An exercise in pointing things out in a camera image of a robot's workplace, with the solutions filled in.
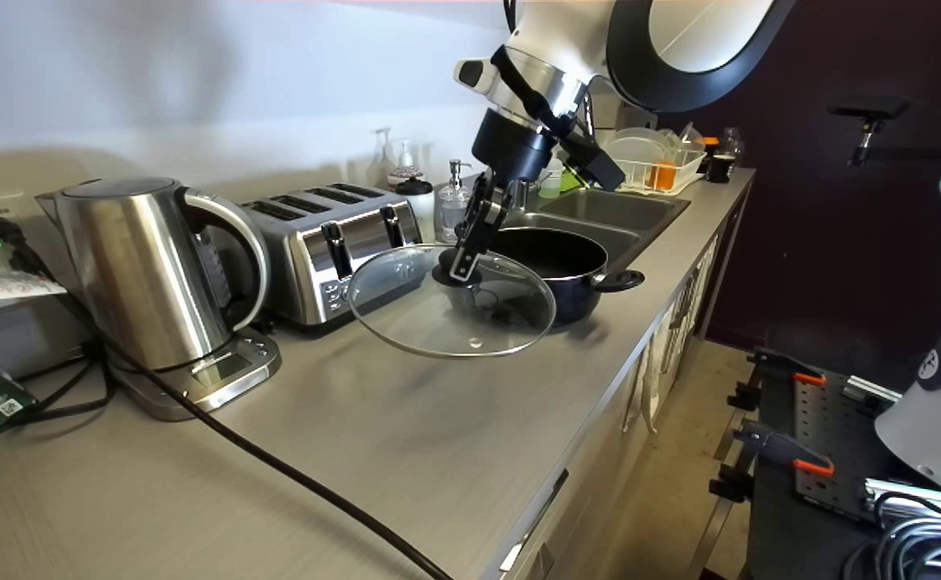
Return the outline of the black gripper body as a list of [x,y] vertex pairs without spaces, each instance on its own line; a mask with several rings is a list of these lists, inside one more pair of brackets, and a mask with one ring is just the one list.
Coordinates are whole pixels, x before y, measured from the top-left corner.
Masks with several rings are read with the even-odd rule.
[[486,166],[499,185],[536,185],[552,160],[553,138],[544,128],[527,128],[486,111],[471,145],[471,155]]

